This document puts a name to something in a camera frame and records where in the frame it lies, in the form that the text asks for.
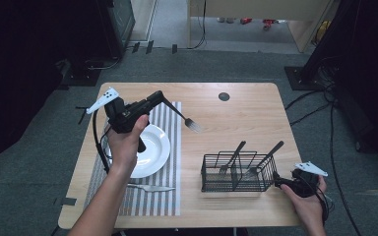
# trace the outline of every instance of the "wooden table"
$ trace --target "wooden table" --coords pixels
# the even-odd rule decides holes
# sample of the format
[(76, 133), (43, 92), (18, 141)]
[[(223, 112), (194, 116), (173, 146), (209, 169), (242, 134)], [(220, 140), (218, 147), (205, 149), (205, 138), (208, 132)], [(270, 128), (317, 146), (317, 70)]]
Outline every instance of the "wooden table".
[[(204, 1), (187, 1), (188, 47), (191, 47), (191, 18), (204, 16)], [(207, 0), (205, 17), (288, 20), (287, 25), (296, 46), (299, 52), (303, 52), (325, 21), (333, 2), (334, 0)]]
[[(284, 146), (275, 154), (282, 177), (289, 178), (293, 164), (301, 162), (276, 85), (108, 83), (102, 85), (98, 97), (108, 87), (115, 88), (124, 100), (136, 101), (162, 90), (168, 100), (181, 101), (182, 113), (204, 128), (197, 134), (182, 125), (181, 215), (119, 216), (115, 228), (290, 226), (299, 223), (290, 201), (275, 187), (263, 193), (201, 192), (200, 170), (204, 154), (234, 150), (240, 141), (247, 142), (245, 150), (259, 153), (267, 153), (279, 141), (284, 141)], [(227, 92), (230, 99), (221, 101), (221, 92)], [(97, 116), (98, 128), (102, 129), (104, 112), (98, 112)], [(77, 199), (77, 202), (74, 206), (63, 206), (59, 218), (61, 228), (71, 228), (83, 211), (95, 156), (90, 124), (67, 193), (67, 198)]]

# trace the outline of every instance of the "placemat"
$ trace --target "placemat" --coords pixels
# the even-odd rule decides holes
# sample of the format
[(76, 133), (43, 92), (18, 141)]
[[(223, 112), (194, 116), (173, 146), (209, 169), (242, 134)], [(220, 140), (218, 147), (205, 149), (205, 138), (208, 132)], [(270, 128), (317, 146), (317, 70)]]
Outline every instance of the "placemat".
[[(172, 102), (181, 111), (181, 102)], [(150, 123), (164, 130), (170, 139), (170, 157), (155, 174), (130, 183), (174, 187), (168, 192), (147, 193), (137, 188), (127, 188), (119, 215), (180, 215), (180, 151), (181, 118), (163, 103), (150, 113)], [(89, 185), (85, 207), (96, 193), (106, 173), (99, 155), (95, 157), (94, 170)]]

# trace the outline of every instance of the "white plate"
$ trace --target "white plate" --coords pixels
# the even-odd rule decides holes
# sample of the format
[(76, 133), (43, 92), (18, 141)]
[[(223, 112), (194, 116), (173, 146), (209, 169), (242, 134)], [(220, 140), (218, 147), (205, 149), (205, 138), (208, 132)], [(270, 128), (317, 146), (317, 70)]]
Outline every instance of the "white plate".
[(140, 137), (146, 145), (146, 150), (137, 153), (137, 165), (131, 178), (144, 178), (156, 173), (164, 166), (170, 155), (170, 140), (161, 128), (149, 125)]

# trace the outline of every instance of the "white plastic part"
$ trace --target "white plastic part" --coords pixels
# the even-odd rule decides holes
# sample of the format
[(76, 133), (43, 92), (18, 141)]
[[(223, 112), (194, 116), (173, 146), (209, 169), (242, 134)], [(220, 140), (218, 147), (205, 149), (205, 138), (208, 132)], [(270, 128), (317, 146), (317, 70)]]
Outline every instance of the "white plastic part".
[(328, 176), (328, 173), (324, 170), (318, 168), (316, 165), (312, 164), (311, 161), (305, 162), (305, 163), (296, 163), (294, 165), (296, 168), (301, 169), (303, 171), (306, 171), (308, 173), (322, 175), (322, 176)]
[(115, 99), (116, 97), (119, 97), (118, 91), (116, 91), (114, 88), (109, 87), (109, 89), (94, 103), (94, 105), (86, 109), (86, 113), (92, 114), (94, 111), (100, 109), (106, 103)]

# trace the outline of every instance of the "black wire basket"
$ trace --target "black wire basket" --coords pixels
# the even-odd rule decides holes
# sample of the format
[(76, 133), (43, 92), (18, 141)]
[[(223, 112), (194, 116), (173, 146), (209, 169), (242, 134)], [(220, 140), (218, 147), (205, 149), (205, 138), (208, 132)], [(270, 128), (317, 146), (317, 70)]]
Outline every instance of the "black wire basket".
[(273, 154), (257, 151), (220, 151), (204, 155), (202, 192), (265, 192), (277, 172)]

